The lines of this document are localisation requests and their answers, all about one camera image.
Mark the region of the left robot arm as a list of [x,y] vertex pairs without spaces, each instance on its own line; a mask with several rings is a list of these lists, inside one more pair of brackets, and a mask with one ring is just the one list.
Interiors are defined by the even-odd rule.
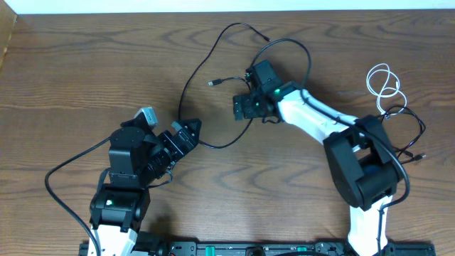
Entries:
[[154,134],[157,124],[153,108],[142,107],[111,134],[110,166],[100,175],[90,203],[93,239],[88,244],[88,255],[133,253],[151,202],[153,182],[170,174],[199,143],[199,119],[173,122],[174,134]]

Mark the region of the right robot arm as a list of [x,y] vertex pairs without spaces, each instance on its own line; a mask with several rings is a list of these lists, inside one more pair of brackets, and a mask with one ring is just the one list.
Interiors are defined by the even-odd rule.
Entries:
[[348,243],[357,255],[385,251],[385,216],[399,182],[410,180],[377,117],[343,114],[313,97],[296,82],[282,82],[268,60],[245,74],[252,90],[233,98],[235,119],[272,116],[292,124],[324,147],[333,183],[350,206]]

